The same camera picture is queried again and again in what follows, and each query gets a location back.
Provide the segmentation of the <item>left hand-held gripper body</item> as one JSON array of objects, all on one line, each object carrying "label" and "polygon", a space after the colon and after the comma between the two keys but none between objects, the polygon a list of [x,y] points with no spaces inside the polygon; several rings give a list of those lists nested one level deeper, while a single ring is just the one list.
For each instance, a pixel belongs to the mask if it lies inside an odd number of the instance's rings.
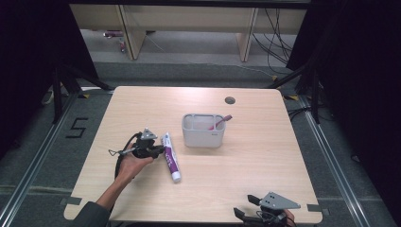
[{"label": "left hand-held gripper body", "polygon": [[144,128],[133,136],[136,141],[132,145],[132,154],[139,159],[152,157],[153,153],[160,153],[154,148],[157,136],[149,129]]}]

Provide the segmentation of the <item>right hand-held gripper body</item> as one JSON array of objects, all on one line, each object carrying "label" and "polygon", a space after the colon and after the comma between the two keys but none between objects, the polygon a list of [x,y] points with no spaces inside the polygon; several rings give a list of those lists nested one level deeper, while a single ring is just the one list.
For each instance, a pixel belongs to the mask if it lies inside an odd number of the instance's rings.
[{"label": "right hand-held gripper body", "polygon": [[286,226],[284,210],[301,208],[299,203],[272,191],[260,200],[260,210],[256,214],[264,226]]}]

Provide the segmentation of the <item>white and purple toothpaste tube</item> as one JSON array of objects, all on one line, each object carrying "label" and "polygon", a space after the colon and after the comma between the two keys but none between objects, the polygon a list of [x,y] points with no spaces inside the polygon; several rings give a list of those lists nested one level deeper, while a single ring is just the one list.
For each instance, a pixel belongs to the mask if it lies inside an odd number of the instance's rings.
[{"label": "white and purple toothpaste tube", "polygon": [[166,132],[162,136],[161,141],[165,148],[166,163],[170,171],[172,181],[174,183],[178,183],[182,179],[182,176],[176,159],[175,151],[171,143],[171,138],[168,132]]}]

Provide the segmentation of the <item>white plastic container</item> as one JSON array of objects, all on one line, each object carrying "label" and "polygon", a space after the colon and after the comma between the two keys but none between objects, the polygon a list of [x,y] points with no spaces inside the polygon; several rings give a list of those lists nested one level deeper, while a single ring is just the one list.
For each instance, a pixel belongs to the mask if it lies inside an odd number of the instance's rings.
[{"label": "white plastic container", "polygon": [[225,122],[215,130],[208,129],[223,116],[209,113],[188,113],[183,117],[182,130],[184,143],[191,148],[218,148],[222,145]]}]

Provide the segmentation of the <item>pink and grey toothbrush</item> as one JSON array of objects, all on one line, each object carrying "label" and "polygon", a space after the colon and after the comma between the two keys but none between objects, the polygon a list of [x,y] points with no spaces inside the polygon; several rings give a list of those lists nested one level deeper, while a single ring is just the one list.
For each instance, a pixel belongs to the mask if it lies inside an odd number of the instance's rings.
[{"label": "pink and grey toothbrush", "polygon": [[215,130],[221,123],[226,122],[226,121],[229,121],[229,120],[231,120],[232,118],[233,118],[233,117],[232,117],[230,114],[228,114],[228,115],[222,117],[218,122],[216,122],[216,123],[215,123],[213,126],[211,126],[208,130],[209,130],[209,131]]}]

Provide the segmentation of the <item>person's right hand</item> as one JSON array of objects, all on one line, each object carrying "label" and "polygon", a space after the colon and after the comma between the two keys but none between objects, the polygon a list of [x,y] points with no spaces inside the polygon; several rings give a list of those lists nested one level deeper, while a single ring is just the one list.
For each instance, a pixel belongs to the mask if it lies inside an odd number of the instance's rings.
[{"label": "person's right hand", "polygon": [[284,210],[284,214],[286,216],[286,226],[296,227],[296,224],[294,222],[294,215],[287,209]]}]

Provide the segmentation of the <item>person's left hand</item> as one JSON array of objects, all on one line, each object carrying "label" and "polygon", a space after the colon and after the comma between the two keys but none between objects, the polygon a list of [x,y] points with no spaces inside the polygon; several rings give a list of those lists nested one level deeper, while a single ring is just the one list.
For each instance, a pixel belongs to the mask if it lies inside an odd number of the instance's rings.
[{"label": "person's left hand", "polygon": [[153,159],[151,157],[139,159],[133,154],[125,155],[115,181],[120,185],[126,186],[146,165],[152,162]]}]

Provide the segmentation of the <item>black metal stand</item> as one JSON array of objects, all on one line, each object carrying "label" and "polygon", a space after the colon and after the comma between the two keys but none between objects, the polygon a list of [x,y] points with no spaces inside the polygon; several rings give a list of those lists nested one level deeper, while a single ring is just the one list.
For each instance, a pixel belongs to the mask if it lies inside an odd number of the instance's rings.
[{"label": "black metal stand", "polygon": [[308,63],[283,77],[282,79],[276,80],[273,84],[267,86],[267,89],[276,89],[296,78],[299,79],[295,85],[294,91],[298,95],[304,95],[307,92],[310,92],[311,114],[315,122],[319,124],[319,75],[317,71]]},{"label": "black metal stand", "polygon": [[61,101],[61,87],[64,86],[71,95],[77,95],[82,91],[77,78],[84,79],[99,87],[104,91],[112,91],[114,87],[99,80],[97,75],[89,75],[76,67],[68,64],[59,63],[54,66],[52,73],[52,88],[54,96],[54,123],[57,123],[63,114],[63,105]]}]

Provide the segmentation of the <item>small pink object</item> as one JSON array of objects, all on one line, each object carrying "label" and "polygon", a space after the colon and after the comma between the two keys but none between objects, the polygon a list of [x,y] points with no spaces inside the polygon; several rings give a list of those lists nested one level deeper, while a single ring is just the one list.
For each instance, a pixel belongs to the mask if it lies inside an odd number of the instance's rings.
[{"label": "small pink object", "polygon": [[124,34],[123,34],[122,31],[119,31],[119,30],[106,30],[103,33],[103,36],[108,38],[108,39],[111,39],[111,38],[114,38],[114,37],[123,37]]}]

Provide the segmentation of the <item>dark curtain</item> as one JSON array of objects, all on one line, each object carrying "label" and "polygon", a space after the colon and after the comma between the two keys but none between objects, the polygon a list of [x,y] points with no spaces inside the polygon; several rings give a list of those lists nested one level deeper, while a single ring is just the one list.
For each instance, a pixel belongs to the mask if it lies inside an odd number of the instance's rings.
[{"label": "dark curtain", "polygon": [[96,78],[69,0],[0,0],[0,159],[65,64]]},{"label": "dark curtain", "polygon": [[320,82],[343,133],[401,226],[401,0],[310,0],[287,68],[311,57],[345,1]]}]

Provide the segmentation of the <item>metal floor rail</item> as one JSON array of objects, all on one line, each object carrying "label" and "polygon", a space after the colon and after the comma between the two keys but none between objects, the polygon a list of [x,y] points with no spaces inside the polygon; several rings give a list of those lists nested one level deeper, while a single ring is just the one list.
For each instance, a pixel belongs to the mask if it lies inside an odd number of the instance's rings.
[{"label": "metal floor rail", "polygon": [[0,161],[0,227],[13,222],[77,99],[78,95],[69,95],[61,101],[61,116],[56,122],[50,106],[41,109]]},{"label": "metal floor rail", "polygon": [[340,163],[338,162],[333,149],[329,145],[329,142],[322,130],[319,123],[316,122],[312,113],[307,111],[305,114],[309,127],[311,128],[317,143],[320,147],[323,157],[327,162],[327,165],[333,175],[333,178],[338,186],[341,196],[350,212],[357,227],[372,227],[370,221],[367,219],[366,213],[359,202],[355,191],[349,184],[348,179],[344,175]]}]

